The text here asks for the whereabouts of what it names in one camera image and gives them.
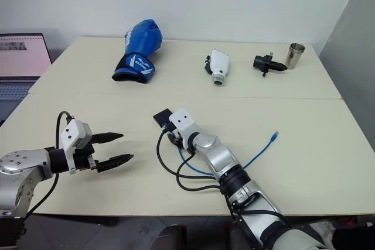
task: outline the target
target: metal cup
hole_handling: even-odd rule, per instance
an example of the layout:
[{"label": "metal cup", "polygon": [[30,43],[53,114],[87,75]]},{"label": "metal cup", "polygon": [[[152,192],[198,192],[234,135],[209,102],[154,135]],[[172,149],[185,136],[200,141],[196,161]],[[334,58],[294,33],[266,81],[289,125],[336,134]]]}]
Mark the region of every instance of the metal cup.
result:
[{"label": "metal cup", "polygon": [[292,43],[289,46],[289,52],[287,59],[285,60],[285,65],[288,67],[289,70],[294,69],[295,65],[297,64],[299,57],[305,51],[305,46],[298,43]]}]

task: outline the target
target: blue boxing glove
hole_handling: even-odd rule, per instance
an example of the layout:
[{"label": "blue boxing glove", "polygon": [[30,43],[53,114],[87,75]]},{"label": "blue boxing glove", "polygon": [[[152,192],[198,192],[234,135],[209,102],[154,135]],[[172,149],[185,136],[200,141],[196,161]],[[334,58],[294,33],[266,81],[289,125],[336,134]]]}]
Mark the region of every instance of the blue boxing glove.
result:
[{"label": "blue boxing glove", "polygon": [[155,67],[147,57],[159,49],[162,39],[162,33],[154,20],[143,20],[134,26],[125,35],[125,55],[117,64],[113,80],[148,82]]}]

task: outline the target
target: table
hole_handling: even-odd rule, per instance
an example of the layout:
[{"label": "table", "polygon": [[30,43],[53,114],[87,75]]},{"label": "table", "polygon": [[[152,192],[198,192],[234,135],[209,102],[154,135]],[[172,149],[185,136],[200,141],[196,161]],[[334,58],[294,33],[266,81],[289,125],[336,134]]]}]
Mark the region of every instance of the table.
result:
[{"label": "table", "polygon": [[[98,174],[63,173],[50,198],[37,210],[77,215],[223,215],[228,210],[217,191],[190,193],[157,161],[160,128],[153,114],[185,107],[207,133],[220,137],[241,163],[258,153],[278,130],[279,137],[248,169],[285,215],[375,213],[375,155],[340,99],[240,97],[150,100],[119,94],[31,93],[0,128],[0,155],[54,144],[57,114],[68,110],[89,123],[93,133],[119,132],[125,137],[95,145],[94,158],[133,153],[128,163]],[[161,154],[173,169],[180,163],[166,138]],[[193,165],[205,169],[199,157]],[[193,174],[187,168],[184,173]],[[207,181],[192,183],[200,186]],[[52,180],[40,183],[35,204]]]},{"label": "table", "polygon": [[[31,93],[139,95],[177,94],[200,97],[340,98],[312,46],[294,70],[270,71],[266,78],[253,68],[256,55],[274,53],[283,63],[288,44],[164,40],[151,56],[156,71],[149,84],[111,79],[124,54],[123,38],[78,37],[30,89]],[[230,55],[225,87],[213,87],[203,68],[212,49]]]}]

